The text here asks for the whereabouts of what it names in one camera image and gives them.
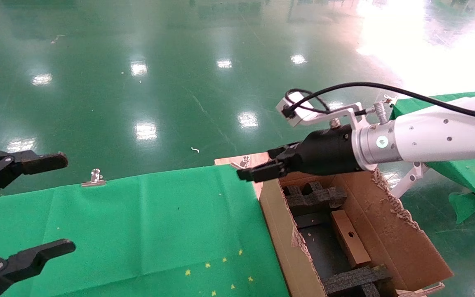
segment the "screw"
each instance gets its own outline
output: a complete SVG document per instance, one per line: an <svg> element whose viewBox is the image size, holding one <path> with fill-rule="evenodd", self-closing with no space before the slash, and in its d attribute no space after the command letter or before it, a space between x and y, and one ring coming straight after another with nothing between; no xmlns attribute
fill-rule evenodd
<svg viewBox="0 0 475 297"><path fill-rule="evenodd" d="M340 120L338 120L338 118L334 118L329 121L329 125L331 126L331 129L336 129L340 126Z"/></svg>

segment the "torn cardboard edge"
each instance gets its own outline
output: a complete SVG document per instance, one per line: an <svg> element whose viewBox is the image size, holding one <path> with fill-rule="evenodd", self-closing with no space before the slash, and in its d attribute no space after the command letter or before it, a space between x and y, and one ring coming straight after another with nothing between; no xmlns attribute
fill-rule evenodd
<svg viewBox="0 0 475 297"><path fill-rule="evenodd" d="M413 220L411 213L404 209L404 206L402 204L402 201L392 195L392 192L390 190L390 185L388 184L388 181L384 179L382 176L382 173L380 169L377 167L373 173L372 173L372 181L379 187L381 190L383 190L386 193L386 197L390 204L392 205L392 208L390 211L394 214L397 215L398 218L401 218L406 222L408 225L410 225L412 228L421 231L424 233L424 231L421 230L419 227L419 224L417 224L416 221Z"/></svg>

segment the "metal clip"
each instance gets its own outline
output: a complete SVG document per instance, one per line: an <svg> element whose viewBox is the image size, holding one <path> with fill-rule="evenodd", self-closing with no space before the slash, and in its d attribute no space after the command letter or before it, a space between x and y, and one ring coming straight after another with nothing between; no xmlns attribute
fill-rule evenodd
<svg viewBox="0 0 475 297"><path fill-rule="evenodd" d="M96 168L91 171L91 180L88 182L83 182L82 187L86 188L88 186L102 186L106 184L106 180L103 180L103 176L100 175L100 169Z"/></svg>
<svg viewBox="0 0 475 297"><path fill-rule="evenodd" d="M384 94L384 99L386 99L385 103L390 104L390 106L397 104L397 100L398 100L397 96L391 97L388 94Z"/></svg>
<svg viewBox="0 0 475 297"><path fill-rule="evenodd" d="M249 166L250 164L250 157L249 156L244 156L243 159L241 159L241 162L237 164L236 162L230 163L230 166L236 168L236 169L245 169Z"/></svg>

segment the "metal bracket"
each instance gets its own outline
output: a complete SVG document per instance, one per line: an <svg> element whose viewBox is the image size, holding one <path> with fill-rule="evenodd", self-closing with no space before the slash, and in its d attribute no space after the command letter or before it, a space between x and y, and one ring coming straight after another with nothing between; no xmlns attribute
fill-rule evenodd
<svg viewBox="0 0 475 297"><path fill-rule="evenodd" d="M422 162L413 162L413 168L408 171L398 184L396 184L395 188L392 190L392 195L401 199L401 196L404 195L404 193L406 193L406 191L409 190L417 180L424 177L424 173L426 173L428 169L430 168Z"/></svg>
<svg viewBox="0 0 475 297"><path fill-rule="evenodd" d="M91 171L91 180L83 182L82 187L87 188L89 186L102 186L106 184L106 180L103 180L103 176L100 175L100 169L96 168Z"/></svg>
<svg viewBox="0 0 475 297"><path fill-rule="evenodd" d="M230 163L230 166L236 168L236 169L245 169L249 166L250 164L250 157L249 156L244 156L243 159L241 159L241 162L237 164L236 162Z"/></svg>

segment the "green epoxy floor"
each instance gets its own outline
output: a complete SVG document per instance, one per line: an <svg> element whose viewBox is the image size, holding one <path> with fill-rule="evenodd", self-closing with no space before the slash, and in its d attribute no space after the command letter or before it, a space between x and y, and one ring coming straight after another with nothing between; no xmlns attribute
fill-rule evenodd
<svg viewBox="0 0 475 297"><path fill-rule="evenodd" d="M475 0L0 0L0 150L70 159L2 194L300 140L321 127L290 128L274 110L284 92L356 80L475 90ZM367 107L384 94L327 100ZM382 168L393 184L409 166ZM403 198L456 273L438 297L475 296L475 215L456 225L447 201L460 190L429 172Z"/></svg>

